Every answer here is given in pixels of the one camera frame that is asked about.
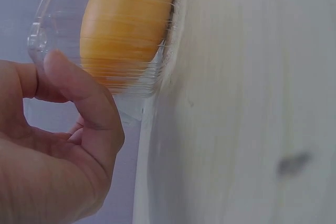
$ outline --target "light wood panel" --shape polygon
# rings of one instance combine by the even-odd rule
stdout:
[[[183,8],[145,107],[134,224],[335,223],[336,0]]]

